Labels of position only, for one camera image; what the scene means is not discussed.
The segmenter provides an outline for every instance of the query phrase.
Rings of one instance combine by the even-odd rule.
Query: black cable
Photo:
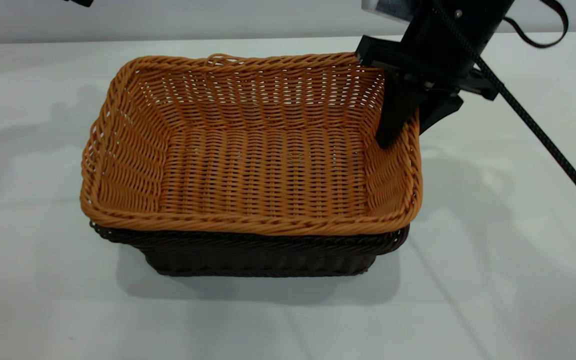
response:
[[[510,24],[514,28],[515,32],[517,32],[517,34],[519,34],[519,37],[521,37],[523,39],[523,41],[525,41],[526,43],[530,44],[531,46],[534,46],[535,48],[547,49],[547,48],[550,48],[552,46],[557,45],[562,40],[564,40],[564,38],[566,37],[566,34],[568,33],[570,22],[569,22],[568,14],[566,13],[566,9],[564,9],[562,4],[560,4],[557,0],[541,0],[541,2],[546,4],[547,7],[555,10],[555,12],[561,18],[561,23],[564,26],[564,31],[561,34],[561,37],[559,39],[557,39],[557,41],[554,41],[551,43],[535,42],[535,41],[533,41],[533,39],[528,37],[528,35],[526,35],[526,33],[524,32],[524,30],[522,30],[522,28],[519,26],[517,21],[515,21],[514,19],[509,18],[507,16],[505,18],[503,18],[503,20],[507,21],[508,24]]]
[[[503,98],[508,102],[508,105],[517,113],[517,115],[523,120],[523,122],[528,126],[528,128],[534,133],[534,135],[539,139],[539,141],[543,144],[543,146],[548,150],[550,155],[557,161],[557,164],[566,172],[570,180],[576,185],[576,170],[572,166],[572,164],[567,160],[567,158],[563,155],[562,151],[560,151],[557,146],[553,143],[553,141],[546,135],[544,130],[537,125],[535,120],[533,119],[528,111],[524,109],[524,107],[519,103],[519,101],[513,96],[512,93],[506,88],[506,86],[499,80],[497,75],[489,68],[486,62],[482,59],[480,54],[477,50],[473,47],[470,43],[468,38],[457,28],[457,25],[450,17],[448,12],[446,11],[444,5],[442,4],[442,0],[432,0],[435,10],[439,14],[439,17],[444,22],[446,27],[450,30],[450,32],[457,38],[457,40],[461,43],[463,48],[466,52],[470,55],[470,57],[474,60],[475,64],[479,66],[479,70],[483,73],[483,75],[488,79],[492,85],[499,91],[499,94],[503,96]]]

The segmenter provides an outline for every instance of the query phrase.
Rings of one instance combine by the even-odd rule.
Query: dark brown wicker basket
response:
[[[402,246],[410,228],[379,235],[268,237],[91,226],[103,239],[142,251],[162,275],[269,278],[363,274],[377,255]]]

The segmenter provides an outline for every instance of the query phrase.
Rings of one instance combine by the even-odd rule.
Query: tan wicker basket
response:
[[[82,210],[137,231],[400,230],[421,207],[419,121],[381,150],[383,94],[383,71],[352,53],[140,57],[91,129]]]

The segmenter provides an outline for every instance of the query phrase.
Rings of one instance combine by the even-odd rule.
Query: wicker basket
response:
[[[418,118],[381,150],[383,95],[352,53],[140,57],[91,129],[82,210],[162,274],[361,273],[422,200]]]

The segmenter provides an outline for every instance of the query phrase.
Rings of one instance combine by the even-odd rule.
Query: white table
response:
[[[501,98],[423,134],[421,214],[365,275],[168,278],[89,228],[82,148],[127,61],[358,43],[0,45],[0,360],[576,359],[576,188]],[[576,33],[484,57],[576,166]]]

